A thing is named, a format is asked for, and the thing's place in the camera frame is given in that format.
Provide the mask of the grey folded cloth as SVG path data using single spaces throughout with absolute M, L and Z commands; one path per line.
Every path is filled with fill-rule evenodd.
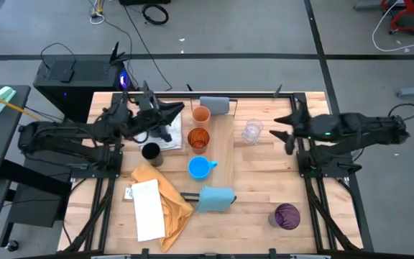
M 229 113 L 230 100 L 228 97 L 201 96 L 200 103 L 209 109 L 211 115 L 220 115 Z

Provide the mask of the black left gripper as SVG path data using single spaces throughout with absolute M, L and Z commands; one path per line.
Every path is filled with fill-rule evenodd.
M 183 102 L 157 103 L 157 98 L 152 91 L 146 91 L 134 97 L 132 103 L 139 110 L 131 120 L 131 137 L 148 132 L 149 136 L 162 139 L 164 137 L 162 125 L 171 125 L 185 108 Z

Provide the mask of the black computer tower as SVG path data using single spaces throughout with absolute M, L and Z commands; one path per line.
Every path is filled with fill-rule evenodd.
M 86 122 L 96 92 L 133 91 L 124 64 L 125 53 L 115 44 L 109 55 L 40 55 L 33 86 L 67 119 Z

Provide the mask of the yellow waffle towel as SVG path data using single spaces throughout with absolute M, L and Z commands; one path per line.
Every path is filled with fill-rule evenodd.
M 134 183 L 157 180 L 162 212 L 165 221 L 165 237 L 160 239 L 160 249 L 166 253 L 184 230 L 194 208 L 181 196 L 180 192 L 149 163 L 139 165 L 132 172 Z

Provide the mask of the peach plastic cup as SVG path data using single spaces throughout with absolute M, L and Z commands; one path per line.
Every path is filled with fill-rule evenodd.
M 198 106 L 192 111 L 192 117 L 196 127 L 207 128 L 211 112 L 206 106 Z

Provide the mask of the black box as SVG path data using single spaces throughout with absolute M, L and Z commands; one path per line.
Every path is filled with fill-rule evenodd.
M 172 0 L 118 0 L 121 5 L 169 4 Z

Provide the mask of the white folded towel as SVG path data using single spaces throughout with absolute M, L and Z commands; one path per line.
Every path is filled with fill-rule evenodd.
M 165 237 L 165 219 L 157 179 L 126 187 L 124 198 L 134 202 L 138 242 Z

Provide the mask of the black plastic tumbler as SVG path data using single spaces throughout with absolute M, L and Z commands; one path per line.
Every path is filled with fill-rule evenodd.
M 154 167 L 159 167 L 163 164 L 163 157 L 160 146 L 157 143 L 149 142 L 142 148 L 142 156 Z

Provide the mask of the mint green stapler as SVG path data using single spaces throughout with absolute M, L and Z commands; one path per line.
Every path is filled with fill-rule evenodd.
M 5 86 L 0 89 L 0 99 L 5 102 L 10 102 L 16 93 L 17 92 L 13 88 L 9 86 Z M 0 113 L 5 107 L 6 107 L 6 104 L 3 104 L 0 102 Z

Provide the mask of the white plaid dish towel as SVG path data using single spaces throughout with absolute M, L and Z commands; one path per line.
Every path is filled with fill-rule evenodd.
M 178 114 L 175 120 L 172 122 L 172 124 L 168 125 L 168 127 L 169 127 L 168 131 L 172 136 L 172 141 L 171 142 L 157 141 L 154 143 L 157 143 L 160 146 L 161 150 L 180 149 L 182 147 L 182 138 L 183 138 L 182 114 Z M 139 141 L 139 135 L 135 137 L 135 140 L 138 142 L 138 145 L 140 146 L 140 148 L 143 148 L 143 146 L 149 142 L 145 142 L 144 140 Z

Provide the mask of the clear glass cup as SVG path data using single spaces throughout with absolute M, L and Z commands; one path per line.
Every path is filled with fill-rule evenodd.
M 248 145 L 255 145 L 259 142 L 259 136 L 263 129 L 263 124 L 258 119 L 250 119 L 247 121 L 241 136 L 243 141 Z

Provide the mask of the orange translucent tumbler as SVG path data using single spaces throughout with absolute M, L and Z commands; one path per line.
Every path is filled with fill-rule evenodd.
M 205 148 L 210 142 L 209 133 L 203 128 L 192 129 L 188 133 L 188 144 L 194 148 Z

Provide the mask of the black floor stand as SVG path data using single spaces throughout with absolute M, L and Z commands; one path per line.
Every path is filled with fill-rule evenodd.
M 7 196 L 12 204 L 0 237 L 0 247 L 12 240 L 14 225 L 52 227 L 63 219 L 70 195 L 71 167 L 75 158 L 41 151 L 25 158 L 23 165 L 3 160 L 0 178 L 17 184 L 15 191 Z

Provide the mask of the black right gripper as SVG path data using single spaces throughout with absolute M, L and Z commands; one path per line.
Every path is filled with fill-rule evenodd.
M 312 134 L 311 120 L 312 117 L 308 110 L 305 107 L 300 107 L 290 115 L 274 119 L 277 123 L 291 125 L 292 133 L 270 130 L 270 134 L 285 142 L 286 153 L 292 155 L 295 149 L 295 139 L 297 137 L 308 138 Z

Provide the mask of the purple translucent tumbler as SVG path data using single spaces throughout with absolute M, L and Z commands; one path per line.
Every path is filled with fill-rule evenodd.
M 293 230 L 300 224 L 300 212 L 292 204 L 281 204 L 270 213 L 268 222 L 273 227 Z

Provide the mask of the bright blue mug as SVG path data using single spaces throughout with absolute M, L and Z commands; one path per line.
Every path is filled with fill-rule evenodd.
M 216 161 L 209 161 L 203 156 L 195 156 L 188 163 L 188 173 L 195 181 L 204 181 L 217 165 Z

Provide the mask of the red cart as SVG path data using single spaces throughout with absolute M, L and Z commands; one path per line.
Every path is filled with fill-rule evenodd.
M 414 0 L 381 0 L 381 7 L 392 17 L 390 35 L 399 31 L 414 35 Z

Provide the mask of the light blue folded cloth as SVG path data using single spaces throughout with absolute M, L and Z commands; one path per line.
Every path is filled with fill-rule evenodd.
M 203 186 L 199 195 L 196 211 L 225 212 L 235 201 L 235 194 L 231 188 L 217 188 Z

